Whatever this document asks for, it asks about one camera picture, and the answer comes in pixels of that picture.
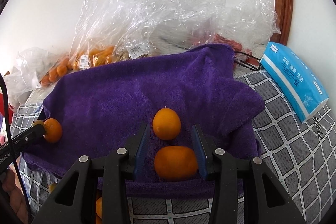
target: silver screw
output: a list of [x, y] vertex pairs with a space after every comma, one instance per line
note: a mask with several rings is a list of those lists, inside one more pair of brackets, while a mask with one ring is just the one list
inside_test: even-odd
[[126, 148], [119, 148], [118, 150], [117, 150], [117, 153], [119, 154], [119, 155], [122, 155], [122, 154], [125, 154], [127, 152], [127, 149]]
[[217, 149], [215, 150], [215, 153], [216, 153], [217, 155], [224, 155], [224, 154], [225, 154], [225, 150], [224, 150], [224, 149], [221, 149], [221, 148], [217, 148]]
[[88, 159], [89, 159], [89, 157], [86, 156], [86, 155], [83, 155], [83, 156], [80, 156], [80, 157], [79, 157], [79, 161], [80, 161], [80, 162], [86, 162]]
[[259, 157], [254, 157], [254, 158], [253, 158], [253, 162], [254, 162], [255, 164], [261, 164], [261, 163], [263, 162], [263, 160], [262, 160], [261, 158], [259, 158]]

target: white price sticker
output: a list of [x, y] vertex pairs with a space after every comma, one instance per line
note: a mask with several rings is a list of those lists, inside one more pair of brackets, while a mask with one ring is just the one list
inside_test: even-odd
[[90, 60], [89, 60], [89, 55], [84, 54], [81, 56], [79, 60], [79, 68], [80, 69], [89, 69], [90, 68]]
[[139, 46], [135, 46], [133, 48], [127, 49], [131, 59], [137, 59], [138, 57], [146, 54], [145, 50], [140, 48]]

